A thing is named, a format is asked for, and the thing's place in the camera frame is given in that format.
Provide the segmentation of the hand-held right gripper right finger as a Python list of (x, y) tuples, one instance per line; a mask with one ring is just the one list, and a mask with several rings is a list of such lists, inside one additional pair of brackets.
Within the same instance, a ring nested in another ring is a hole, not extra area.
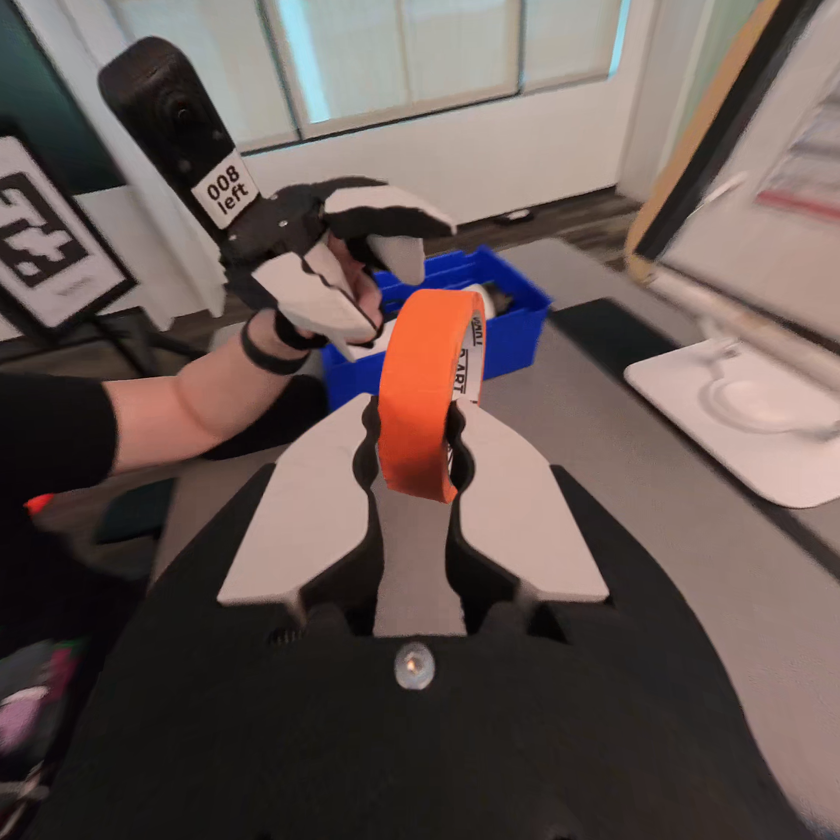
[(463, 607), (604, 603), (609, 590), (549, 461), (467, 399), (449, 409), (448, 582)]

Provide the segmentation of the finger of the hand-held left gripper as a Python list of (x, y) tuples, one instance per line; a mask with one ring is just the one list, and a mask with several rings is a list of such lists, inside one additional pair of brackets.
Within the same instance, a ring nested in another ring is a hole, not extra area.
[(456, 222), (430, 202), (387, 182), (368, 177), (340, 177), (322, 182), (322, 278), (329, 287), (349, 287), (328, 240), (342, 241), (364, 268), (391, 273), (416, 287), (425, 279), (424, 242), (453, 237)]
[(382, 333), (384, 324), (374, 332), (355, 303), (328, 238), (321, 238), (304, 257), (290, 251), (269, 259), (252, 277), (297, 331), (325, 337), (346, 358), (350, 347), (372, 344)]

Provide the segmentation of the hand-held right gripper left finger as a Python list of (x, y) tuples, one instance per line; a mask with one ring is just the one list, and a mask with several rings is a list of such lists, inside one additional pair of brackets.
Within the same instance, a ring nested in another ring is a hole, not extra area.
[(371, 493), (378, 429), (375, 398), (357, 395), (277, 459), (220, 605), (371, 609), (384, 569)]

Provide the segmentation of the orange masking tape roll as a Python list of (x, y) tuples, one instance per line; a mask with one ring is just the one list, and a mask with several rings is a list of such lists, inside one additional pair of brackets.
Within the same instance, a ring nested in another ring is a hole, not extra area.
[(468, 296), (423, 289), (402, 306), (385, 351), (378, 394), (378, 456), (389, 489), (451, 503), (446, 438), (449, 408), (480, 402), (487, 322)]

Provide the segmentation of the blue plastic bin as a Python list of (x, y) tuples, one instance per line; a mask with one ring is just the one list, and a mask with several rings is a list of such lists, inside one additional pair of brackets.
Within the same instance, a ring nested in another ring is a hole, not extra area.
[[(330, 411), (341, 408), (361, 393), (378, 393), (393, 321), (405, 300), (417, 290), (386, 271), (376, 271), (374, 280), (381, 290), (385, 314), (392, 320), (372, 349), (352, 350), (352, 360), (345, 359), (332, 345), (321, 351)], [(498, 253), (483, 245), (472, 253), (458, 250), (427, 258), (425, 281), (418, 288), (460, 291), (473, 286), (491, 286), (507, 299), (505, 308), (494, 304), (486, 310), (489, 343), (484, 379), (529, 367), (549, 311), (550, 297)]]

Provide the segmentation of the person's left hand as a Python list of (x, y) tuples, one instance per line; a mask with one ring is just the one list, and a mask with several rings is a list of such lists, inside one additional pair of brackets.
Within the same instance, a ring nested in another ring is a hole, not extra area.
[(382, 292), (366, 270), (366, 266), (351, 255), (343, 240), (329, 234), (328, 247), (339, 261), (345, 279), (353, 293), (353, 299), (362, 312), (373, 323), (375, 333), (383, 324)]

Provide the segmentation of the white round container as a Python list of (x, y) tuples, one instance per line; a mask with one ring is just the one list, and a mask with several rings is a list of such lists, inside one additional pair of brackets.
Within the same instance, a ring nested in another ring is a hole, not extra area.
[(503, 290), (494, 281), (473, 283), (466, 287), (454, 288), (452, 291), (466, 294), (474, 304), (471, 309), (473, 312), (478, 311), (476, 301), (480, 298), (482, 300), (480, 309), (484, 312), (484, 319), (487, 321), (506, 314), (514, 308), (516, 303), (513, 295)]

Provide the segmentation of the large paned window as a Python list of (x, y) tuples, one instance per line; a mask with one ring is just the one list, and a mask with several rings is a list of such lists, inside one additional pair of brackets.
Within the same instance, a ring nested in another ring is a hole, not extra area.
[(248, 150), (608, 78), (630, 2), (116, 1), (186, 54)]

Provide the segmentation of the dark table mat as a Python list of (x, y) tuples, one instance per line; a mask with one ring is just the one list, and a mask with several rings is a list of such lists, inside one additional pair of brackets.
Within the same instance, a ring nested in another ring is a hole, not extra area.
[(167, 478), (127, 490), (106, 506), (92, 541), (97, 545), (134, 539), (158, 542), (165, 528), (176, 479)]

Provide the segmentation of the black framed marker sign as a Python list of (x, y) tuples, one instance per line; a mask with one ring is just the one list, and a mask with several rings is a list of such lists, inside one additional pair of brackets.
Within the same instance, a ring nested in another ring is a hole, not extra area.
[(15, 121), (1, 129), (1, 310), (54, 343), (139, 286)]

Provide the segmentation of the black instruction sheet board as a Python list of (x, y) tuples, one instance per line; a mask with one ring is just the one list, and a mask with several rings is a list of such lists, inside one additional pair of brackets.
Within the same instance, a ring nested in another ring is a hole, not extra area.
[(637, 247), (838, 355), (838, 2), (780, 2)]

